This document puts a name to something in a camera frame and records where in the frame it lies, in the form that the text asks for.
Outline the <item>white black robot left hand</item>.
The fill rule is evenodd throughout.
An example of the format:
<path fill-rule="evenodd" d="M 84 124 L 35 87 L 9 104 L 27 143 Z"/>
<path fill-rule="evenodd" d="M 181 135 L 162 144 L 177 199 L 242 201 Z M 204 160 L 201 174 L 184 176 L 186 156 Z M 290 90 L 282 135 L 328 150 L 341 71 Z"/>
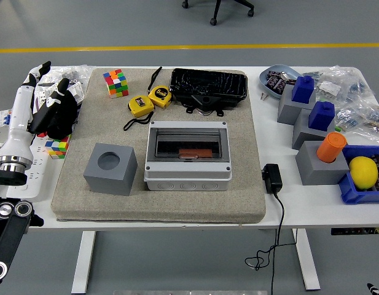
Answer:
<path fill-rule="evenodd" d="M 47 61 L 33 69 L 18 88 L 12 115 L 9 122 L 9 134 L 0 148 L 0 166 L 21 163 L 28 168 L 33 162 L 30 146 L 35 134 L 47 131 L 47 127 L 64 102 L 69 80 L 62 79 L 57 89 L 46 99 L 37 113 L 33 113 L 33 98 L 37 83 L 50 71 L 51 62 Z"/>

